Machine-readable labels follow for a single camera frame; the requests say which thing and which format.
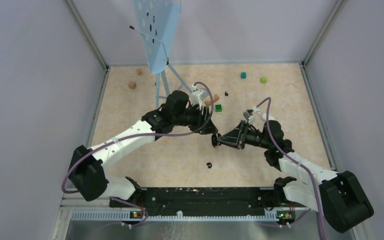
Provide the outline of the black earbud charging case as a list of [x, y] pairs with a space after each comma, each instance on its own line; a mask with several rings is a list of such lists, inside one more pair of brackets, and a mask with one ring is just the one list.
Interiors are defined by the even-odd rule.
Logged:
[[218, 148], [221, 145], [221, 143], [218, 140], [220, 136], [221, 136], [220, 133], [213, 133], [211, 135], [211, 145], [213, 148]]

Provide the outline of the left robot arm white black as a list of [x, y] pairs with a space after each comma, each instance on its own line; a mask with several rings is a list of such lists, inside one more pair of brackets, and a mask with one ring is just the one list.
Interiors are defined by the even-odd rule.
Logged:
[[175, 127], [189, 128], [188, 134], [218, 135], [211, 120], [212, 112], [203, 104], [211, 98], [208, 90], [197, 89], [191, 95], [175, 90], [160, 107], [147, 112], [130, 128], [113, 138], [87, 148], [78, 146], [72, 154], [67, 175], [63, 182], [71, 181], [75, 190], [62, 190], [66, 194], [79, 193], [87, 202], [99, 197], [118, 197], [127, 206], [140, 202], [138, 186], [128, 177], [110, 178], [109, 169], [136, 149], [162, 137], [175, 137]]

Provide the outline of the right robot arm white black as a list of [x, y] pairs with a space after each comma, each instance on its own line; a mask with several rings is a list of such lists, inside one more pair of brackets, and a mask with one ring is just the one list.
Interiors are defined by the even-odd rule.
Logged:
[[273, 200], [279, 206], [299, 203], [321, 213], [337, 232], [345, 233], [371, 218], [375, 211], [358, 178], [350, 171], [323, 168], [300, 156], [292, 142], [284, 138], [281, 124], [267, 121], [262, 130], [242, 120], [224, 135], [214, 133], [213, 146], [225, 145], [242, 150], [246, 146], [265, 149], [267, 163], [289, 174], [275, 184]]

